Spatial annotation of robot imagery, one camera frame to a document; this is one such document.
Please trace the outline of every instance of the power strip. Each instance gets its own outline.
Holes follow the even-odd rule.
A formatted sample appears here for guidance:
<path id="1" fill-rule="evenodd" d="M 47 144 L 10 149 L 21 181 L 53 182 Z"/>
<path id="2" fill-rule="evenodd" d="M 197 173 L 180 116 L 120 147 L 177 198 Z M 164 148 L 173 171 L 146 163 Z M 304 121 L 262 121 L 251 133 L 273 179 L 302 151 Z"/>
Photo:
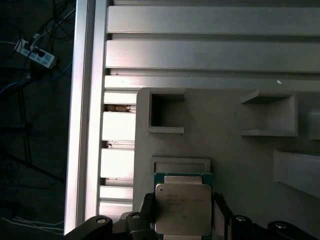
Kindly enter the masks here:
<path id="1" fill-rule="evenodd" d="M 37 62 L 42 66 L 45 66 L 48 69 L 52 69 L 55 66 L 57 58 L 54 55 L 36 46 L 31 46 L 30 50 L 25 49 L 26 44 L 28 44 L 28 42 L 24 39 L 22 39 L 21 41 L 18 41 L 17 44 L 15 45 L 16 52 L 21 53 L 26 57 L 29 56 L 31 60 Z"/>

